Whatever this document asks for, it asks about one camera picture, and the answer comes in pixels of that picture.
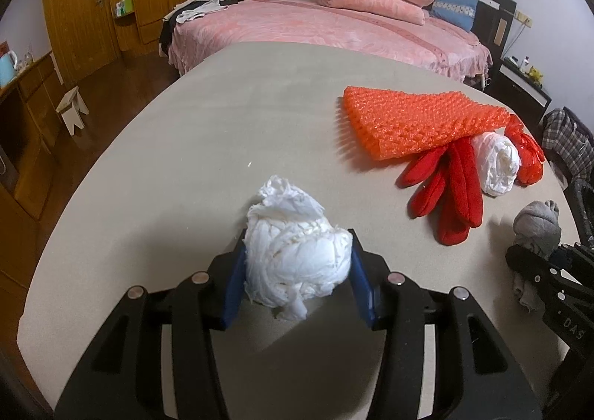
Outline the pink bed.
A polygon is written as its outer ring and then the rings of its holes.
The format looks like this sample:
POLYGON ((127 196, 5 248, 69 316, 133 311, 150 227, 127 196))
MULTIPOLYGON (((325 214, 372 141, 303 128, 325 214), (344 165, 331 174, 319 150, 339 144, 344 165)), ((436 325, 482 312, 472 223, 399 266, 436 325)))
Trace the pink bed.
POLYGON ((240 42, 289 42, 361 52, 424 68, 455 81, 488 74, 489 49, 472 32, 425 17, 422 25, 335 9, 320 0, 247 0, 176 25, 168 63, 185 74, 240 42))

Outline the white plastic bag ball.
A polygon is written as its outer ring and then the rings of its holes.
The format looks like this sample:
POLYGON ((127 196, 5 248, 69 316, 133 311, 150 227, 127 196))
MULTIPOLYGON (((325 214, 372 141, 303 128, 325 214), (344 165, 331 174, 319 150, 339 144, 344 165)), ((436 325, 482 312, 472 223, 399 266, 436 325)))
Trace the white plastic bag ball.
POLYGON ((509 193, 519 173, 520 158, 512 141, 497 132, 471 139, 481 190, 490 197, 509 193))

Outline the white lotion bottle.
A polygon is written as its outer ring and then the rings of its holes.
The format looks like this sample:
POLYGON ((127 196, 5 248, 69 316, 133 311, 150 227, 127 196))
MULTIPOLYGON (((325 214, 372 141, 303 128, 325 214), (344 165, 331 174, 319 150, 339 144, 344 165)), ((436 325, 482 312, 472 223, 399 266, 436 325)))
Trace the white lotion bottle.
POLYGON ((525 73, 525 74, 528 74, 530 68, 531 68, 531 66, 529 65, 529 57, 526 56, 522 60, 522 65, 520 66, 520 71, 523 72, 523 73, 525 73))

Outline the lower pink pillow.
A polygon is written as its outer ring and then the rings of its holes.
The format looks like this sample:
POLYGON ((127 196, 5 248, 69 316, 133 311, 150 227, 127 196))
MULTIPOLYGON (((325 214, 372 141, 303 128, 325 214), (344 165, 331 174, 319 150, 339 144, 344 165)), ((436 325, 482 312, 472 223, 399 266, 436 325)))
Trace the lower pink pillow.
POLYGON ((424 10, 404 0, 321 0, 323 6, 372 13, 386 18, 424 25, 424 10))

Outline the black headboard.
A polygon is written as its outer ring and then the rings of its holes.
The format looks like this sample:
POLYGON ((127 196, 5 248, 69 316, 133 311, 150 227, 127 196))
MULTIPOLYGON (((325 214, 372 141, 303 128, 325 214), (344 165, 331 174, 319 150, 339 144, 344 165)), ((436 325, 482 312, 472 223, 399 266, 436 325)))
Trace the black headboard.
POLYGON ((494 62, 502 59, 505 42, 515 19, 513 0, 477 0, 477 14, 471 31, 486 46, 494 62))

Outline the yellow plush toy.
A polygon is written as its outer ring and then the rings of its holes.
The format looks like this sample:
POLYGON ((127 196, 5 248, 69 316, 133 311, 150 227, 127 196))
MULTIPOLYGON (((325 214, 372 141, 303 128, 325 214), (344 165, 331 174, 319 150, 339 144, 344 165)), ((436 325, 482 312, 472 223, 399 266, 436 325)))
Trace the yellow plush toy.
POLYGON ((532 66, 528 72, 529 78, 538 86, 543 85, 544 75, 536 67, 532 66))

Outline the black nightstand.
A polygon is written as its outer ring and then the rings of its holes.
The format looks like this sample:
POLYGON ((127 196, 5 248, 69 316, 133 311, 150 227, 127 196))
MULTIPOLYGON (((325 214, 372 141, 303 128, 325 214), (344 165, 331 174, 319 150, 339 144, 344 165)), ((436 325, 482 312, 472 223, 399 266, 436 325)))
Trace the black nightstand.
POLYGON ((486 93, 511 108, 531 132, 537 132, 552 101, 549 94, 509 59, 497 65, 486 93))

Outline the white small stool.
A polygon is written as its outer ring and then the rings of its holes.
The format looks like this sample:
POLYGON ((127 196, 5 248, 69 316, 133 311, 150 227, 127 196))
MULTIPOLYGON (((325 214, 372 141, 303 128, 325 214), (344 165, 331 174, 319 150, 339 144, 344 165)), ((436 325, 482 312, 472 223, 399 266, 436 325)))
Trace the white small stool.
POLYGON ((88 115, 89 109, 82 99, 78 86, 65 93, 55 111, 61 117, 71 137, 75 135, 76 129, 85 128, 82 115, 88 115))

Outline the red knit gloves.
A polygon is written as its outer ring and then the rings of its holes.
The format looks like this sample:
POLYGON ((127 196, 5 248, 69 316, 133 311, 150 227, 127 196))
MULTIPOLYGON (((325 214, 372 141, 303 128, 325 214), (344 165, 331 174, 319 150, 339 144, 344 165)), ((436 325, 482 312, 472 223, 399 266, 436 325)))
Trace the red knit gloves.
POLYGON ((400 188, 415 186, 411 217, 439 213, 437 239, 446 246, 464 242, 482 224, 483 199, 471 140, 462 138, 421 153, 396 179, 400 188))

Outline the orange knitted cloth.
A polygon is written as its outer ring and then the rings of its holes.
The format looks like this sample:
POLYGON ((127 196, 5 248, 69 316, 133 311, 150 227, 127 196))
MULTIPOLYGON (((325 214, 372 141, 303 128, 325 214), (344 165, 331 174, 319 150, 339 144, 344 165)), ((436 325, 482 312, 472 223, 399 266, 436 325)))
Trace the orange knitted cloth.
POLYGON ((400 159, 501 129, 510 113, 461 91, 407 93, 348 86, 344 112, 372 160, 400 159))

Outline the blue cushion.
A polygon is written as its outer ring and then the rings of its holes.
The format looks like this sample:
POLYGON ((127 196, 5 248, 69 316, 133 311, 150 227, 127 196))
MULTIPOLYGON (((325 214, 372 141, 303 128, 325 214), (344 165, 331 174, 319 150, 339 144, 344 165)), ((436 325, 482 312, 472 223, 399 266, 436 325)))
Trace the blue cushion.
POLYGON ((435 0, 430 15, 469 32, 474 24, 478 0, 435 0))

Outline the red plastic bag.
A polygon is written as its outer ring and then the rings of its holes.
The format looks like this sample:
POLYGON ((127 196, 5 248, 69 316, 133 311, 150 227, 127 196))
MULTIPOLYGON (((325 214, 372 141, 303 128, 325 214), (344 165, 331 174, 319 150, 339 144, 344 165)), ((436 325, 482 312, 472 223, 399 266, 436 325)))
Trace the red plastic bag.
POLYGON ((518 151, 520 166, 516 181, 523 187, 532 186, 543 179, 545 154, 531 134, 526 132, 525 124, 517 115, 511 115, 505 127, 505 136, 518 151))

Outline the wooden side cabinet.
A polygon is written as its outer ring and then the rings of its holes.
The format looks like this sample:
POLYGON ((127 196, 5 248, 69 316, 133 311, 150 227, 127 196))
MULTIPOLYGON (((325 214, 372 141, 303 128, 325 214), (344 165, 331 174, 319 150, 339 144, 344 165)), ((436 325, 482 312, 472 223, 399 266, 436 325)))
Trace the wooden side cabinet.
POLYGON ((55 111, 65 87, 50 53, 1 89, 1 185, 33 219, 45 207, 63 124, 55 111))

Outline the grey sock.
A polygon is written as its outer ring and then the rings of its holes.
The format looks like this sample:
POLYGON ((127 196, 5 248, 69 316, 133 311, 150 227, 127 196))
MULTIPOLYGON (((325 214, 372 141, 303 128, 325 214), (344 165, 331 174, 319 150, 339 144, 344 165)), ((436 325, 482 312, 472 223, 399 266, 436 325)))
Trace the grey sock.
MULTIPOLYGON (((522 246, 537 256, 548 259, 559 246, 562 228, 559 225, 559 206, 553 200, 533 201, 523 207, 512 224, 514 245, 522 246)), ((518 272, 513 274, 513 293, 530 314, 545 308, 536 287, 518 272)))

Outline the plaid shirt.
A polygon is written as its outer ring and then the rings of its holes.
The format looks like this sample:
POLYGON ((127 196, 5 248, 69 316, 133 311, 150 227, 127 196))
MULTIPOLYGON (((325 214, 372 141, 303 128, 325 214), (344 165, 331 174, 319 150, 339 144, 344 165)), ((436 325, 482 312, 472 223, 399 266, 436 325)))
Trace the plaid shirt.
POLYGON ((542 148, 562 161, 570 180, 591 179, 593 134, 570 108, 555 108, 544 116, 542 148))

